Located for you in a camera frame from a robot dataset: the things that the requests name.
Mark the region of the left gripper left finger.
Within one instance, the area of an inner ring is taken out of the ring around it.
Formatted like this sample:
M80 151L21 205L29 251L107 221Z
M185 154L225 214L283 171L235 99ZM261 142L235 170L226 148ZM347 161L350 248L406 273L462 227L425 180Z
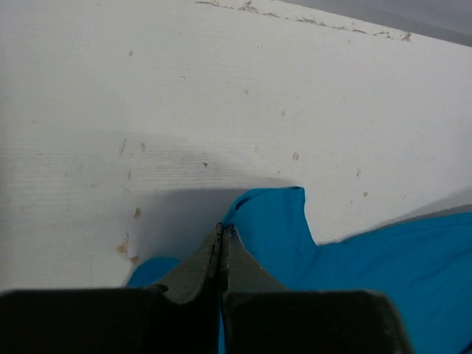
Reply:
M4 292L1 352L217 353L221 239L144 287Z

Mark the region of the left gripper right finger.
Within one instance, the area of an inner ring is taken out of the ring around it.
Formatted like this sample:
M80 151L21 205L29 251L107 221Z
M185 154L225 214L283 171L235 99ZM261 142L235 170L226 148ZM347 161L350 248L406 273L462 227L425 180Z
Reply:
M227 353L412 353L392 302L375 291L291 291L225 228L221 313Z

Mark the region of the blue t shirt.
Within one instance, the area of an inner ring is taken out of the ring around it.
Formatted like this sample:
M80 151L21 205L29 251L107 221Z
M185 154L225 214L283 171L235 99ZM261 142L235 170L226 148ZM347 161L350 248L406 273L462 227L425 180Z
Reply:
M471 351L471 212L394 223L319 245L302 187L257 188L223 218L278 282L293 291L367 289L399 310L416 353Z

